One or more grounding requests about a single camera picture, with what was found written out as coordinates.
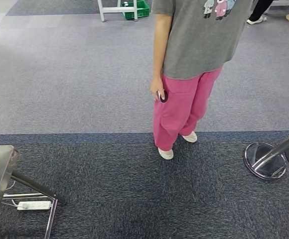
green plastic basket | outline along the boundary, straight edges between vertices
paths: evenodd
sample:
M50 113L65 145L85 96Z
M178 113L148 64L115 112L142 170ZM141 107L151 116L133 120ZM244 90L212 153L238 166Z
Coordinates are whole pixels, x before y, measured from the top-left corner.
M134 6L133 1L129 1L128 6ZM137 13L138 18L140 17L145 17L145 16L149 16L150 14L150 8L148 5L147 2L145 0L141 0L137 2ZM134 12L123 12L123 15L126 20L132 20L135 19L135 13Z

pink sweatpants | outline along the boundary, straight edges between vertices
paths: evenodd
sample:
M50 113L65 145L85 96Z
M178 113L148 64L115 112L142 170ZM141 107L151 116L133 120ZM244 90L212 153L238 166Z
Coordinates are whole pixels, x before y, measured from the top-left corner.
M172 80L162 77L168 93L165 103L154 102L154 136L157 147L163 151L172 148L179 134L190 135L197 122L206 113L208 98L222 67L191 80Z

white power strip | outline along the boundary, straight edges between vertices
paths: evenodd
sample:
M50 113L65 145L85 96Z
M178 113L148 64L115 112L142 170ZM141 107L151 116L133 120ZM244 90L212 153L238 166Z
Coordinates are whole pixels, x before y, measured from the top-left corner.
M52 206L51 201L28 201L18 203L17 210L48 210Z

stanchion post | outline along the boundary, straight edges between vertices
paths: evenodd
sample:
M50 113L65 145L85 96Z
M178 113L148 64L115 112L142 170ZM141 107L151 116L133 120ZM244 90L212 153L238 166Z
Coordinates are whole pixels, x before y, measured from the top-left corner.
M252 173L262 179L278 179L285 173L284 152L289 149L289 137L278 146L256 142L247 147L244 162Z

hand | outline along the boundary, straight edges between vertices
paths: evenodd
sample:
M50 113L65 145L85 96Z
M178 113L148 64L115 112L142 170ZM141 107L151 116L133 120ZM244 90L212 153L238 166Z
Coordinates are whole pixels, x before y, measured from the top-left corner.
M161 98L164 100L163 83L162 82L161 77L155 77L151 82L151 93L155 101L160 101L157 91L160 91L161 93Z

